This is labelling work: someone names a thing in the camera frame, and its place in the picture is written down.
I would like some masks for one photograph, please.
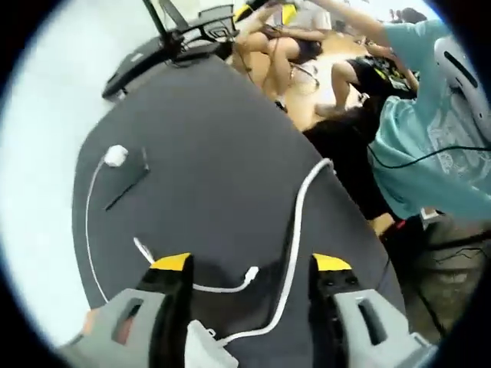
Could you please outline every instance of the white cable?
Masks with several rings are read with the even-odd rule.
[[[133,238],[133,242],[135,243],[135,246],[140,251],[140,253],[148,261],[148,263],[150,263],[150,264],[155,263],[155,258],[150,253],[150,250],[145,245],[141,244],[141,241],[138,238],[136,238],[136,237]],[[259,272],[259,267],[252,266],[249,270],[247,270],[247,272],[245,273],[245,276],[244,276],[243,283],[238,287],[231,287],[231,288],[218,287],[217,288],[217,287],[193,284],[193,289],[197,290],[197,291],[204,291],[205,293],[216,293],[216,294],[238,293],[239,291],[242,291],[249,286],[249,284],[252,282],[252,280],[255,279],[255,276],[258,274],[258,272]]]
[[[307,193],[308,187],[311,185],[315,177],[320,173],[320,171],[329,165],[333,169],[332,161],[330,159],[322,159],[311,172],[305,177],[300,189],[298,190],[297,200],[295,203],[295,219],[293,222],[293,236],[292,236],[292,246],[290,250],[290,258],[288,260],[288,268],[286,269],[285,283],[283,284],[283,289],[278,300],[278,306],[276,307],[275,314],[273,315],[271,321],[266,327],[260,328],[258,330],[250,330],[234,333],[228,337],[218,340],[221,346],[240,339],[242,337],[260,336],[271,332],[282,318],[283,311],[285,310],[286,301],[290,295],[290,290],[292,289],[293,277],[295,276],[295,267],[297,265],[298,250],[300,248],[300,233],[302,230],[302,211],[304,206],[305,194]]]
[[[97,164],[97,167],[94,170],[94,174],[92,174],[91,184],[89,185],[89,191],[88,191],[88,194],[87,194],[87,203],[86,203],[86,206],[85,206],[85,241],[87,242],[87,256],[89,258],[89,265],[91,266],[92,276],[94,277],[95,284],[97,285],[97,288],[99,289],[99,292],[101,293],[102,298],[107,303],[108,300],[107,300],[106,294],[102,290],[101,284],[99,284],[99,280],[97,279],[97,275],[96,275],[95,269],[94,269],[94,263],[92,262],[91,244],[89,242],[89,219],[88,219],[88,216],[89,216],[89,205],[91,203],[92,190],[94,189],[94,184],[95,184],[95,179],[97,178],[97,174],[99,173],[99,171],[101,170],[102,165],[104,164],[104,157],[105,156],[106,155],[102,156],[101,157],[101,160]]]
[[[193,289],[198,290],[198,291],[204,291],[206,293],[217,293],[217,294],[231,294],[231,293],[238,293],[239,291],[242,291],[246,289],[249,284],[251,283],[252,280],[255,279],[255,276],[259,272],[259,267],[252,266],[247,272],[245,273],[244,276],[244,282],[242,285],[238,287],[231,287],[230,289],[224,288],[224,287],[210,287],[210,286],[202,286],[198,284],[193,284]]]

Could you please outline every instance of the black hair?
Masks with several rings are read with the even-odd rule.
[[[424,14],[419,13],[419,11],[413,9],[413,8],[405,8],[401,12],[401,18],[406,22],[406,23],[413,23],[416,24],[420,21],[426,21],[427,17]]]

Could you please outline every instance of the person's leg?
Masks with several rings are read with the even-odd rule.
[[[237,37],[232,51],[232,66],[241,73],[250,71],[251,52],[268,52],[268,37],[262,32],[255,32],[246,37]]]
[[[300,47],[296,40],[290,37],[281,37],[268,43],[268,55],[271,61],[271,73],[275,82],[277,104],[285,109],[285,94],[290,83],[290,60],[300,55]]]
[[[335,105],[318,103],[315,112],[320,116],[327,116],[331,111],[342,112],[346,109],[346,101],[350,94],[350,84],[360,84],[357,72],[347,61],[334,63],[331,69],[331,85],[336,99]]]

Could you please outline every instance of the white charger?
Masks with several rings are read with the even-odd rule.
[[[109,147],[104,156],[104,162],[110,167],[119,167],[126,161],[127,156],[128,150],[117,144],[116,146]]]

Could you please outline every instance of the dark gray tabletop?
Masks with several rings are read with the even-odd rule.
[[[259,89],[217,58],[168,67],[119,103],[81,147],[74,182],[73,234],[91,307],[104,301],[87,258],[84,219],[92,174],[109,146],[145,147],[150,174],[110,211],[111,169],[103,167],[89,209],[94,268],[108,297],[137,284],[148,268],[137,236],[156,257],[190,251],[195,282],[235,287],[253,265],[258,277],[238,294],[195,292],[194,316],[222,337],[265,326],[275,309],[300,184],[321,159]],[[232,342],[241,366],[311,366],[308,262],[312,253],[343,258],[362,285],[375,288],[387,254],[328,169],[305,200],[292,292],[278,326]],[[379,291],[400,311],[404,301],[390,266]]]

